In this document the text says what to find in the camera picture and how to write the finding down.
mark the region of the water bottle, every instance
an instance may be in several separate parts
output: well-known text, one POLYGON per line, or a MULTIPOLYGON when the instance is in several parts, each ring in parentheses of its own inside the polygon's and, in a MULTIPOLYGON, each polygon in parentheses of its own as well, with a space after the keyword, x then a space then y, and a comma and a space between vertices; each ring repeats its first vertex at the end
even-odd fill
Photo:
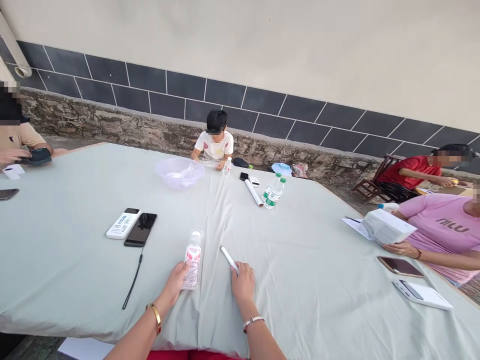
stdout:
POLYGON ((193 230, 190 243, 186 247, 185 261, 190 260, 190 268, 183 278, 182 290, 195 290, 199 287, 200 254, 202 252, 202 231, 193 230))
POLYGON ((266 186, 266 189, 265 191, 263 192, 263 197, 262 197, 262 200, 263 202, 265 202, 268 198, 269 198, 269 195, 270 195, 270 192, 272 191, 273 188, 275 188, 277 186, 277 184, 280 182, 280 178, 282 177, 282 174, 277 172, 275 174, 275 177, 268 183, 268 185, 266 186))
POLYGON ((387 202, 384 204, 378 204, 378 208, 385 210, 387 213, 393 213, 394 211, 400 209, 400 205, 395 202, 387 202))
POLYGON ((282 177, 279 183, 271 189, 270 194, 268 195, 268 199, 266 199, 265 201, 265 207, 267 209, 273 209, 277 205, 277 202, 284 193, 284 187, 286 182, 287 179, 282 177))
POLYGON ((227 177, 228 175, 230 175, 231 168, 232 168, 232 158, 229 157, 226 160, 225 165, 223 165, 223 170, 221 171, 221 175, 224 177, 227 177))

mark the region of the plastic bowl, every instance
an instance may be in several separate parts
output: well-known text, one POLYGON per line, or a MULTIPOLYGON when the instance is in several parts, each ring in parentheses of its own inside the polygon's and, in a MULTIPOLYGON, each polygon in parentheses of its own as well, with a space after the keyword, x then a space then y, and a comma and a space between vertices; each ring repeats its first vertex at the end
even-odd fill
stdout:
POLYGON ((205 175, 202 164, 187 158, 169 158, 156 163, 156 173, 170 189, 186 190, 205 175))

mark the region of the pink t-shirt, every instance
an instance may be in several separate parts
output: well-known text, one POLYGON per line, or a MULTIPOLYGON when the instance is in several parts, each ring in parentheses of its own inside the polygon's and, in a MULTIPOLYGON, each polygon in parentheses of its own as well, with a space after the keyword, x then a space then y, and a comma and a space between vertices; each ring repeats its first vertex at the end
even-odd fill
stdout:
MULTIPOLYGON (((468 215, 467 196, 430 194, 414 197, 400 205, 400 212, 418 230, 406 240, 414 247, 437 253, 480 252, 480 218, 468 215)), ((428 264, 459 284, 467 283, 480 270, 469 271, 428 264)))

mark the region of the white t-shirt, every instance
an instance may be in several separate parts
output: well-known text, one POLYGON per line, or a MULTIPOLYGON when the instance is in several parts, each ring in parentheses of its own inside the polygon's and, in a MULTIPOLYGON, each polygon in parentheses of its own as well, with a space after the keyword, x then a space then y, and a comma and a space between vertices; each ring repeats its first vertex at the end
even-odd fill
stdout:
POLYGON ((234 152, 234 137, 228 131, 225 131, 225 136, 221 142, 214 142, 212 136, 207 132, 202 132, 195 144, 195 149, 203 151, 206 158, 220 161, 225 157, 225 154, 233 154, 234 152))

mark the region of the silver bracelet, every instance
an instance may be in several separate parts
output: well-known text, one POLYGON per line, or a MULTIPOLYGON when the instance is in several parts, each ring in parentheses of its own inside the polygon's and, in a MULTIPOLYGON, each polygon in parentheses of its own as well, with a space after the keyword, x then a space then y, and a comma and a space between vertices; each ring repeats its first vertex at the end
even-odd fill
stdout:
POLYGON ((251 323, 254 323, 258 320, 262 320, 263 322, 265 322, 265 319, 261 316, 254 316, 252 317, 250 320, 247 320, 246 323, 243 324, 243 332, 246 334, 247 333, 247 326, 250 325, 251 323))

